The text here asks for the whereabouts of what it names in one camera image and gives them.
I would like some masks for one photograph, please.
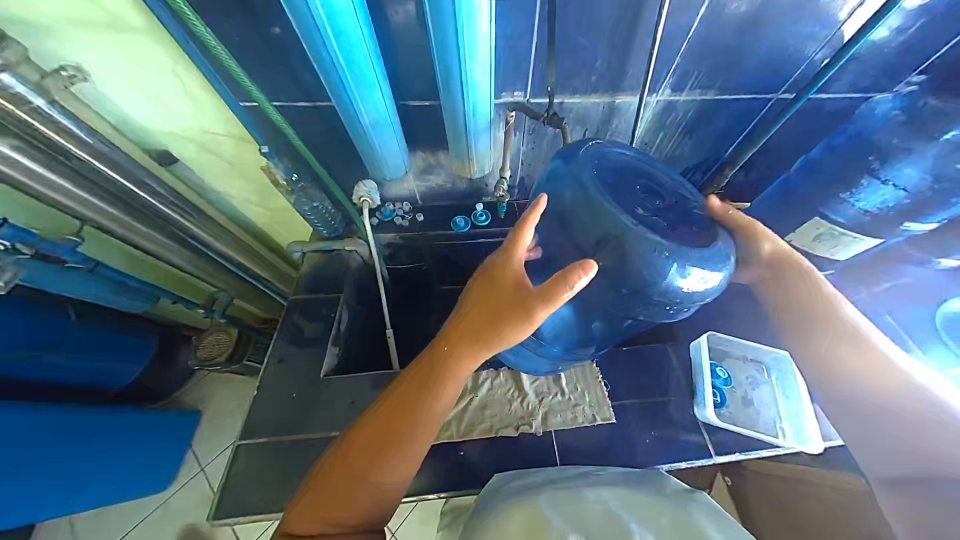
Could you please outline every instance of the drain pipe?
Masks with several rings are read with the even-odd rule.
[[[835,72],[847,59],[860,48],[869,37],[874,33],[874,31],[879,28],[883,21],[887,20],[897,8],[900,7],[900,4],[903,3],[903,0],[886,0],[879,8],[876,9],[873,15],[870,16],[864,22],[860,28],[844,43],[836,53],[830,57],[830,60],[827,61],[817,72],[813,75],[813,78],[810,79],[803,88],[797,91],[797,93],[790,98],[790,101],[787,102],[786,107],[783,108],[783,111],[777,115],[773,121],[767,123],[765,126],[758,127],[752,133],[748,134],[744,139],[737,145],[737,148],[732,152],[731,162],[724,167],[724,169],[717,174],[713,179],[704,185],[702,191],[703,193],[716,193],[723,189],[723,186],[730,181],[730,178],[733,176],[747,160],[752,156],[763,143],[770,138],[780,126],[783,125],[787,119],[793,115],[797,109],[800,108],[807,99],[816,92],[820,86],[827,81],[830,75],[833,75]]]
[[[376,241],[373,239],[373,228],[370,226],[370,208],[380,206],[380,189],[373,180],[361,180],[353,187],[353,202],[363,209],[363,225],[367,231],[367,242],[370,244],[373,257],[373,271],[376,273],[376,286],[380,287],[380,304],[383,306],[383,323],[387,327],[387,347],[390,349],[390,363],[394,371],[400,370],[400,360],[396,355],[396,341],[394,327],[390,324],[390,310],[387,308],[387,289],[383,284],[383,274],[380,270],[380,256],[376,253]]]

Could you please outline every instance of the fingers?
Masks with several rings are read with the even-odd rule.
[[[540,221],[540,215],[546,208],[546,193],[541,193],[536,199],[530,202],[530,206],[523,212],[523,215],[516,220],[514,228],[507,235],[503,245],[516,257],[523,259],[526,254],[527,246],[534,240],[534,230]]]
[[[720,200],[716,195],[707,196],[707,213],[731,231],[746,231],[760,223],[742,211]]]
[[[523,260],[536,260],[541,257],[543,257],[543,248],[540,246],[534,246],[527,250]]]
[[[537,302],[546,315],[553,313],[573,298],[597,275],[597,263],[584,258],[570,264],[534,289]]]

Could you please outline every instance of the person's right hand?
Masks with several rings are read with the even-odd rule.
[[[707,196],[707,212],[733,234],[736,242],[733,278],[738,282],[757,283],[769,277],[776,261],[797,255],[776,233],[716,195]]]

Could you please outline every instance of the blue cap in container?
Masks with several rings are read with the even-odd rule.
[[[457,233],[464,233],[470,228],[470,220],[465,215],[458,215],[450,220],[450,229]]]
[[[727,406],[727,392],[724,392],[723,388],[714,384],[710,391],[713,394],[713,408],[716,409]]]
[[[711,362],[710,382],[712,382],[715,386],[719,386],[720,388],[730,388],[733,386],[733,377],[730,376],[730,372],[727,371],[727,368],[716,362]]]

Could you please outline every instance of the water jug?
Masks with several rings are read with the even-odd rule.
[[[637,149],[583,139],[561,148],[533,186],[548,196],[537,225],[534,285],[581,258],[593,281],[519,345],[499,355],[531,375],[597,358],[658,323],[716,298],[734,266],[733,241],[690,183]]]

